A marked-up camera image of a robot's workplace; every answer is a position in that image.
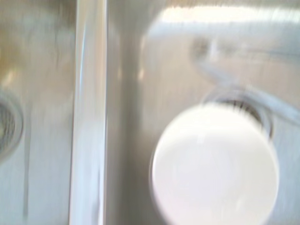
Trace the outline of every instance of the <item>white bowl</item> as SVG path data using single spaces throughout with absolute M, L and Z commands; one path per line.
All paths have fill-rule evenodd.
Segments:
M 178 115 L 153 157 L 154 200 L 170 225 L 261 225 L 276 202 L 279 166 L 245 112 L 206 104 Z

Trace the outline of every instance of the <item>sink drain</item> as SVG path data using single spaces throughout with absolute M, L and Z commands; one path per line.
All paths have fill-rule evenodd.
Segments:
M 19 143 L 23 127 L 20 109 L 11 96 L 0 92 L 0 160 Z
M 240 100 L 223 100 L 220 101 L 222 104 L 231 105 L 235 109 L 239 109 L 240 111 L 247 112 L 252 118 L 254 118 L 259 124 L 263 125 L 262 119 L 259 115 L 259 112 L 250 104 L 240 101 Z
M 270 138 L 273 136 L 273 123 L 270 112 L 249 97 L 242 90 L 217 91 L 205 98 L 204 102 L 218 102 L 232 106 L 234 109 L 246 112 L 267 132 Z

